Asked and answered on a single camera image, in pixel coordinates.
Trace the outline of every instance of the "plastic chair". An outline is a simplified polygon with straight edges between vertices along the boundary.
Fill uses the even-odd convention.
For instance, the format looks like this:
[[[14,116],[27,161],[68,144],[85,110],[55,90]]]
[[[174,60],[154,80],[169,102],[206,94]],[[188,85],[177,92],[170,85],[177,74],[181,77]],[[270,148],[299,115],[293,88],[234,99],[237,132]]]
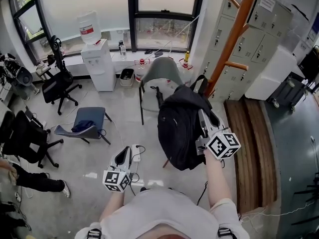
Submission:
[[[151,64],[149,71],[143,76],[139,86],[142,125],[144,125],[143,110],[151,112],[160,111],[158,100],[156,98],[156,91],[153,89],[147,89],[147,91],[145,91],[144,86],[151,80],[161,78],[171,80],[178,85],[183,85],[183,81],[179,76],[178,68],[174,60],[169,57],[160,57],[155,59]],[[174,89],[169,87],[159,86],[159,90],[162,92],[164,100],[174,93]]]
[[[73,126],[77,125],[82,120],[91,120],[95,125],[81,131],[81,132],[68,132],[61,125],[58,125],[54,131],[55,134],[63,135],[66,137],[80,138],[83,141],[90,143],[88,139],[100,139],[102,138],[105,142],[111,145],[111,143],[102,134],[104,116],[109,121],[111,118],[106,114],[105,108],[103,107],[84,107],[80,108],[76,114],[75,122]]]

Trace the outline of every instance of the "blue chair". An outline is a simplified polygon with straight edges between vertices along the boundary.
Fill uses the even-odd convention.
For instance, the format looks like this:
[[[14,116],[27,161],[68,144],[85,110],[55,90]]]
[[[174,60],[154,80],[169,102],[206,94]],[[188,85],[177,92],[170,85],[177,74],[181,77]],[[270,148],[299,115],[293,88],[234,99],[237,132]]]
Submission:
[[[86,138],[88,139],[100,139],[103,138],[105,142],[108,144],[111,144],[103,135],[103,122],[104,122],[104,116],[109,121],[112,121],[111,118],[106,114],[105,108],[103,107],[84,107],[79,108],[74,126],[76,126],[80,121],[82,120],[91,120],[94,122],[95,125],[81,131],[81,132],[68,132],[66,131],[61,125],[58,125],[54,131],[55,134],[63,135],[67,137],[74,137],[74,138],[80,138],[83,141],[90,143]]]

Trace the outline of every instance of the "black pants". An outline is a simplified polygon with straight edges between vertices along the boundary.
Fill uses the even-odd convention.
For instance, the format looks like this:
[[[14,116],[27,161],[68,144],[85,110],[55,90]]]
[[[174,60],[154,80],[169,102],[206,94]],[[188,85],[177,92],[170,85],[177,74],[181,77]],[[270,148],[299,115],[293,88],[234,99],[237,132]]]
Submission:
[[[18,186],[42,192],[61,192],[64,189],[65,184],[62,180],[51,180],[45,173],[28,173],[16,164],[13,164],[13,167],[18,172]]]

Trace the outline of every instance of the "black bag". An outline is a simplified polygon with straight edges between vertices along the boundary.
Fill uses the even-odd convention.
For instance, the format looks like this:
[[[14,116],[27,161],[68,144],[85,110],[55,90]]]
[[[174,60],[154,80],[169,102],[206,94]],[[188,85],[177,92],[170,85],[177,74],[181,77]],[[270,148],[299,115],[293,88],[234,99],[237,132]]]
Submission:
[[[195,93],[197,81],[203,82]],[[204,155],[197,155],[195,141],[202,134],[198,110],[203,109],[215,126],[220,125],[218,117],[204,96],[207,79],[200,75],[190,87],[178,86],[174,94],[161,105],[158,116],[159,142],[171,162],[179,170],[194,169],[202,162]]]

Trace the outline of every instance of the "power strip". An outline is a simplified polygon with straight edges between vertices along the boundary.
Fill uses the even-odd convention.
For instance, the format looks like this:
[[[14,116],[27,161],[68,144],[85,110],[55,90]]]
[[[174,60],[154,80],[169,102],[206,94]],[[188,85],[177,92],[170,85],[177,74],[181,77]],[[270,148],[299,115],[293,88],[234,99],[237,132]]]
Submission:
[[[133,144],[132,145],[132,157],[133,157],[133,162],[140,162],[141,160],[141,155],[138,155],[140,151],[140,147],[138,147],[138,144]]]

